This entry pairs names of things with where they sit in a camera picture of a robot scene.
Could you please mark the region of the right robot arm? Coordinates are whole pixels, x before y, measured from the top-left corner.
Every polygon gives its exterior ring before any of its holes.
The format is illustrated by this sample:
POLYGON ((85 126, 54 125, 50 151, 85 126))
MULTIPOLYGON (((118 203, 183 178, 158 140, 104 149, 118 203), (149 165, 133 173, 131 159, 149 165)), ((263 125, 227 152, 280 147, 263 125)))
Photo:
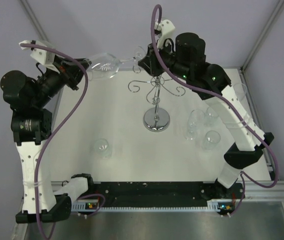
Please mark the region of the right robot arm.
POLYGON ((257 163, 274 140, 251 119, 238 99, 231 79, 224 69, 206 62, 205 41, 195 33, 185 32, 175 40, 151 35, 152 42, 138 65, 149 75, 167 73, 180 85, 198 94, 220 117, 234 143, 224 154, 225 164, 216 179, 215 192, 221 198, 234 190, 243 169, 257 163))

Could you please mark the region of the etched clear wine glass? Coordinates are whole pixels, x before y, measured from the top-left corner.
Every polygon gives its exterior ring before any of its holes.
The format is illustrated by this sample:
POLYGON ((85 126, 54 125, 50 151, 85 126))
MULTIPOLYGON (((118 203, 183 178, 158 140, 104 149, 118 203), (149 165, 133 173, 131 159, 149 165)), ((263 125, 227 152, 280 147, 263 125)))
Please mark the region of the etched clear wine glass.
POLYGON ((133 67, 137 66, 140 70, 140 67, 137 65, 137 63, 145 55, 146 51, 141 46, 138 46, 135 49, 133 56, 127 59, 119 59, 113 54, 106 52, 93 55, 87 58, 92 62, 90 68, 86 70, 88 79, 91 82, 111 79, 118 73, 123 64, 129 62, 133 62, 133 67))

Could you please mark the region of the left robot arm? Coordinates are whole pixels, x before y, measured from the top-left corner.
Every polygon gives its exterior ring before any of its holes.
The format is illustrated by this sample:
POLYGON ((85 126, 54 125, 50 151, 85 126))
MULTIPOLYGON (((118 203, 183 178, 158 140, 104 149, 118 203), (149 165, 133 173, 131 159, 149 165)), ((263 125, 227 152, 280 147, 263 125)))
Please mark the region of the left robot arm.
POLYGON ((39 158, 52 136, 52 113, 45 105, 64 86, 77 90, 82 78, 78 65, 55 56, 52 66, 38 79, 12 70, 0 80, 3 100, 12 110, 11 130, 22 167, 24 197, 22 210, 15 216, 18 224, 66 220, 72 203, 81 195, 90 198, 95 194, 93 179, 87 173, 73 175, 69 183, 54 192, 49 161, 39 158))

